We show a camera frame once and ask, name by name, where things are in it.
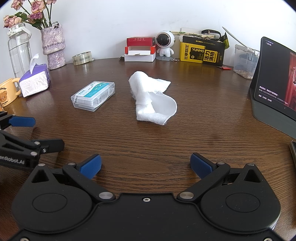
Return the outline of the clear dental floss box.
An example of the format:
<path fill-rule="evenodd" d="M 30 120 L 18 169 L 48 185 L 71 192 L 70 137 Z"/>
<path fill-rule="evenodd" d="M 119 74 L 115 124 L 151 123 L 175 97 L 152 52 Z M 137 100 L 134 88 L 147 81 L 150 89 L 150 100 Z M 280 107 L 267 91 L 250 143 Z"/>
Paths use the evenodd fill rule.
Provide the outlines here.
<path fill-rule="evenodd" d="M 75 108 L 96 111 L 114 94 L 114 82 L 93 81 L 72 95 L 71 101 Z"/>

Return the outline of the white wipe cloth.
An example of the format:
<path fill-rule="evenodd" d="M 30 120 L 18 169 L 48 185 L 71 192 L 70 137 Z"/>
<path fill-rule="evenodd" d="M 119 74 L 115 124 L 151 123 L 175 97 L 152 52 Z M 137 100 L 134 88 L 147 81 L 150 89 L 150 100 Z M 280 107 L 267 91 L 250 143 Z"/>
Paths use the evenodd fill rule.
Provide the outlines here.
<path fill-rule="evenodd" d="M 138 121 L 149 121 L 163 126 L 175 115 L 176 101 L 164 94 L 170 85 L 169 81 L 149 77 L 142 71 L 133 73 L 128 81 L 135 99 Z"/>

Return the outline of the clear plastic food container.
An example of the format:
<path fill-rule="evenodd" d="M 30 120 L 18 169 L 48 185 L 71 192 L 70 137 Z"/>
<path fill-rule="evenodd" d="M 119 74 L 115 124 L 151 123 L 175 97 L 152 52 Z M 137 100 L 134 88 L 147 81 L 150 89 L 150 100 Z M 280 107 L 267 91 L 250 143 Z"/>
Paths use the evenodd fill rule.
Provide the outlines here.
<path fill-rule="evenodd" d="M 257 50 L 236 44 L 233 71 L 245 79 L 252 80 L 259 54 Z"/>

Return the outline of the yellow bear mug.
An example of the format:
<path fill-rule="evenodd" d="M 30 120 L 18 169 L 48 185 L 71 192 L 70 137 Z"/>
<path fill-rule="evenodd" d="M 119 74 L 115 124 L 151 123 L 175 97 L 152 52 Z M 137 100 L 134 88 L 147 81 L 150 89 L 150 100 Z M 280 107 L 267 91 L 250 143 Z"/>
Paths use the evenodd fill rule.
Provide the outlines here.
<path fill-rule="evenodd" d="M 1 105 L 5 107 L 12 103 L 22 91 L 16 89 L 15 83 L 19 83 L 20 78 L 10 78 L 1 83 L 0 98 Z"/>

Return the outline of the purple tissue pack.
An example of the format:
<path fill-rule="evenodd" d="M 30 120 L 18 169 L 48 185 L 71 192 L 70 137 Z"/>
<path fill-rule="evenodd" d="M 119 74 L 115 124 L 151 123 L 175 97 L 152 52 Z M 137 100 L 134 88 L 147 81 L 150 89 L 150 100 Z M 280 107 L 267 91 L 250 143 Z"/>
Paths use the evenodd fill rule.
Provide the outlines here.
<path fill-rule="evenodd" d="M 50 76 L 46 64 L 37 64 L 39 53 L 30 60 L 29 70 L 20 78 L 18 85 L 23 97 L 28 97 L 44 90 L 50 86 Z"/>

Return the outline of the clear water bottle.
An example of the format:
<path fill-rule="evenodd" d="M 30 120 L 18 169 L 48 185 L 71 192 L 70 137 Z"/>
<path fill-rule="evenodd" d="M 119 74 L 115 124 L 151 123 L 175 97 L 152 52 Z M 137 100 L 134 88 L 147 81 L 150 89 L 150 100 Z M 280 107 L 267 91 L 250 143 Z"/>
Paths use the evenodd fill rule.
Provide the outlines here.
<path fill-rule="evenodd" d="M 32 33 L 24 23 L 19 23 L 8 30 L 8 48 L 11 65 L 16 78 L 21 78 L 30 68 L 32 58 L 30 38 Z"/>

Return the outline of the purple textured vase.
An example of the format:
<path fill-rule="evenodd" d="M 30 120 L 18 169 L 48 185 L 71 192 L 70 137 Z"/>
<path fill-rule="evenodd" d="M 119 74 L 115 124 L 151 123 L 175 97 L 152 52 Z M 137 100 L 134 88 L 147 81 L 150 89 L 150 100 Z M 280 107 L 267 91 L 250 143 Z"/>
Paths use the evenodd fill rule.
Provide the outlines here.
<path fill-rule="evenodd" d="M 48 68 L 54 70 L 66 65 L 66 47 L 62 25 L 54 22 L 51 27 L 41 30 L 43 54 L 47 56 Z"/>

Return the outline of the clear tape roll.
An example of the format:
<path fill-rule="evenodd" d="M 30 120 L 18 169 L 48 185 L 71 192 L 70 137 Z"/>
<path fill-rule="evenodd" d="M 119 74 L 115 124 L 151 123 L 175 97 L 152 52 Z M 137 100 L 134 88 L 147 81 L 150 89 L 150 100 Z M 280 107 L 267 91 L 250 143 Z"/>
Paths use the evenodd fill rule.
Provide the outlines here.
<path fill-rule="evenodd" d="M 91 51 L 79 53 L 72 57 L 72 61 L 75 66 L 89 63 L 89 62 L 92 62 L 93 60 L 94 59 L 92 57 Z"/>

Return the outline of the tablet with dark case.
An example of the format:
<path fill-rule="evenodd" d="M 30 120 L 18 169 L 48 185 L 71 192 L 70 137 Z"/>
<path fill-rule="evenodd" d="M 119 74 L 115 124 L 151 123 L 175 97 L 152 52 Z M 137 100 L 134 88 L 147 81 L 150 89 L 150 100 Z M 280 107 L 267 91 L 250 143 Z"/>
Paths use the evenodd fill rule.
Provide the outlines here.
<path fill-rule="evenodd" d="M 249 92 L 253 116 L 295 138 L 295 51 L 262 37 Z"/>

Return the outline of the dried pink flowers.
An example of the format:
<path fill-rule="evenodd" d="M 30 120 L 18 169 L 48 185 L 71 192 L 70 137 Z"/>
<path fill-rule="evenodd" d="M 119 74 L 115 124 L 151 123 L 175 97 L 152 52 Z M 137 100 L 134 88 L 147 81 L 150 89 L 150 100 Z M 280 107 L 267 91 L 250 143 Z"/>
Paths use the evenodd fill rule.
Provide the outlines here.
<path fill-rule="evenodd" d="M 20 23 L 29 24 L 40 31 L 49 27 L 58 27 L 59 23 L 52 20 L 52 7 L 55 3 L 54 0 L 14 0 L 11 8 L 16 13 L 4 16 L 4 28 L 12 28 Z"/>

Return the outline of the yellow black battery box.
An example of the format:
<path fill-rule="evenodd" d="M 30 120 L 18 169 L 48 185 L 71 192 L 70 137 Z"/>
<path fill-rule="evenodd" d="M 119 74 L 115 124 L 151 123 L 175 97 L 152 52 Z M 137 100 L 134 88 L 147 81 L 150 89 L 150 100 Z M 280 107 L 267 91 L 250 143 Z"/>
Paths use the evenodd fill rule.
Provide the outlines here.
<path fill-rule="evenodd" d="M 180 36 L 180 55 L 183 62 L 222 66 L 225 44 L 208 39 Z"/>

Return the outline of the red white open box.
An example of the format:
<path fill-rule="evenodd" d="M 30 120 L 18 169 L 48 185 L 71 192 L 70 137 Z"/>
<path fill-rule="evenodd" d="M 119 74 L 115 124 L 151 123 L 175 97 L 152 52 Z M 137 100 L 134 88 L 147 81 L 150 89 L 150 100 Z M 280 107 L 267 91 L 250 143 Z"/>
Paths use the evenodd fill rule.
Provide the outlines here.
<path fill-rule="evenodd" d="M 129 37 L 126 39 L 125 62 L 153 62 L 156 58 L 155 37 Z"/>

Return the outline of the black wristband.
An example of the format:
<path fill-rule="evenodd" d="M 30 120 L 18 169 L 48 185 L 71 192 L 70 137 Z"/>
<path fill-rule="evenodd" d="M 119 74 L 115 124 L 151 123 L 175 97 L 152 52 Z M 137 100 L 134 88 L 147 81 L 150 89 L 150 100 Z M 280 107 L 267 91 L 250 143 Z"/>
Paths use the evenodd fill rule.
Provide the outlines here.
<path fill-rule="evenodd" d="M 219 39 L 221 37 L 221 33 L 217 30 L 205 29 L 201 31 L 203 35 L 211 35 L 213 39 Z"/>

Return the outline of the white astronaut figurine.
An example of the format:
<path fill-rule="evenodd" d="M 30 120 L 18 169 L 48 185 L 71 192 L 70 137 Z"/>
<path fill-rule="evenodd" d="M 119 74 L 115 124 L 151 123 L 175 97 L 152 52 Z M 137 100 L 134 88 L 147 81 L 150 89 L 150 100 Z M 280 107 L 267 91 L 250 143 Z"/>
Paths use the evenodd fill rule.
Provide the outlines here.
<path fill-rule="evenodd" d="M 171 61 L 174 51 L 172 49 L 175 43 L 175 36 L 170 31 L 159 32 L 156 36 L 156 44 L 158 46 L 158 60 Z"/>

